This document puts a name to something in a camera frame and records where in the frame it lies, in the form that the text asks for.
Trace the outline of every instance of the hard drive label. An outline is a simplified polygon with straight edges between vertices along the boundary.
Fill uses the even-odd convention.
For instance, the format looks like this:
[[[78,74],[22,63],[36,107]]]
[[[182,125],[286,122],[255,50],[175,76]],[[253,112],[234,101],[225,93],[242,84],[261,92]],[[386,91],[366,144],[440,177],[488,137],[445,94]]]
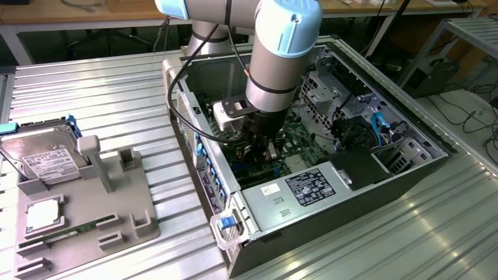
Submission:
[[[42,180],[51,180],[78,173],[78,166],[69,149],[54,150],[23,157],[26,165]]]
[[[336,194],[318,168],[286,179],[286,183],[300,204],[305,207]]]

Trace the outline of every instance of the sticker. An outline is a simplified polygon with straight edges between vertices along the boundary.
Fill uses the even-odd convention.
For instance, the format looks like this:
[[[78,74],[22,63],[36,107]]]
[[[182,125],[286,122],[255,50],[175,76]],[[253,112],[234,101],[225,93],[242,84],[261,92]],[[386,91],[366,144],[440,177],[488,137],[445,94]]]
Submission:
[[[205,168],[199,169],[197,173],[199,175],[199,179],[205,187],[205,193],[206,193],[207,199],[210,200],[211,210],[215,214],[219,214],[225,210],[225,204],[226,204],[227,198],[218,197],[215,185],[211,183],[210,176],[209,176],[206,169]]]
[[[262,187],[262,192],[265,195],[273,194],[275,192],[281,191],[279,185],[271,184],[265,187]]]
[[[74,230],[73,232],[70,232],[70,233],[67,233],[67,234],[62,234],[62,235],[59,235],[59,236],[55,236],[55,237],[51,238],[51,239],[47,239],[47,240],[45,241],[45,243],[53,243],[53,242],[61,241],[61,240],[63,240],[63,239],[66,239],[66,238],[69,238],[69,237],[71,237],[71,236],[75,236],[75,235],[78,235],[78,231],[77,231],[77,230]]]
[[[54,150],[23,157],[23,161],[42,180],[51,180],[78,173],[78,166],[69,149]]]
[[[305,207],[336,194],[318,168],[286,179],[286,183],[300,204]]]

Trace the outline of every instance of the metal shelf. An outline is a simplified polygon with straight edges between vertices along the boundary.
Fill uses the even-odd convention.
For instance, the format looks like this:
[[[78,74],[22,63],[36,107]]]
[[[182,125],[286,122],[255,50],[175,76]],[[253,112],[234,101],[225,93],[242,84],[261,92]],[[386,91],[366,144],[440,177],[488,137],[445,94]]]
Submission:
[[[440,26],[433,32],[428,43],[425,44],[416,59],[412,61],[410,66],[406,67],[406,70],[398,79],[397,83],[401,87],[404,87],[410,80],[421,60],[429,55],[445,31],[452,32],[457,37],[473,44],[498,60],[498,20],[490,17],[445,19],[440,23]],[[446,55],[456,42],[457,40],[453,40],[440,54]]]

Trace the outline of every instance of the table leg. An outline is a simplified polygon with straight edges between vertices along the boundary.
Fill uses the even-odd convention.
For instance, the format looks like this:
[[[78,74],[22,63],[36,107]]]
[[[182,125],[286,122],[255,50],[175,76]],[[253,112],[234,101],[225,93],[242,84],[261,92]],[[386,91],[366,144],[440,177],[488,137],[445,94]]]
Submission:
[[[8,49],[16,58],[19,65],[31,65],[32,58],[26,50],[22,40],[18,36],[19,32],[14,25],[0,25],[0,35],[7,43]]]
[[[373,44],[370,45],[370,48],[369,48],[369,51],[368,51],[368,54],[366,54],[365,57],[372,56],[372,54],[374,53],[374,50],[376,50],[377,46],[380,45],[381,39],[382,39],[382,37],[384,37],[384,34],[385,34],[386,31],[388,31],[388,27],[389,27],[389,25],[392,24],[393,19],[394,19],[394,15],[392,15],[392,16],[386,16],[386,18],[385,18],[385,20],[384,20],[384,23],[382,23],[382,25],[381,25],[380,32],[378,32],[377,35],[376,35],[376,38],[374,38]]]
[[[420,64],[420,62],[422,61],[424,58],[426,58],[426,56],[429,55],[430,53],[430,50],[433,49],[436,43],[438,42],[440,38],[441,38],[441,35],[444,34],[444,31],[446,29],[446,20],[442,20],[438,27],[436,28],[432,36],[429,37],[429,41],[426,42],[426,44],[424,45],[422,47],[422,50],[420,51],[420,53],[417,54],[416,58],[413,59],[413,61],[410,62],[410,64],[404,68],[404,72],[401,73],[400,75],[400,78],[398,78],[398,81],[397,81],[397,84],[401,88],[405,87],[408,81],[410,80],[410,77],[417,69],[417,66]]]

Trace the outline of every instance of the white sticker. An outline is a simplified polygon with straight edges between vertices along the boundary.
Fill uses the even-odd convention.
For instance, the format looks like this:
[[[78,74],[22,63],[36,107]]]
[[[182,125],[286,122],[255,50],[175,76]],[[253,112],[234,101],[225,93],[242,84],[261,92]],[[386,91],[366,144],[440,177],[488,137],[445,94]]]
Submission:
[[[279,185],[271,184],[265,187],[262,187],[262,192],[265,195],[273,194],[275,192],[281,191]]]
[[[54,150],[23,157],[26,164],[42,180],[51,180],[78,173],[78,166],[69,149]]]

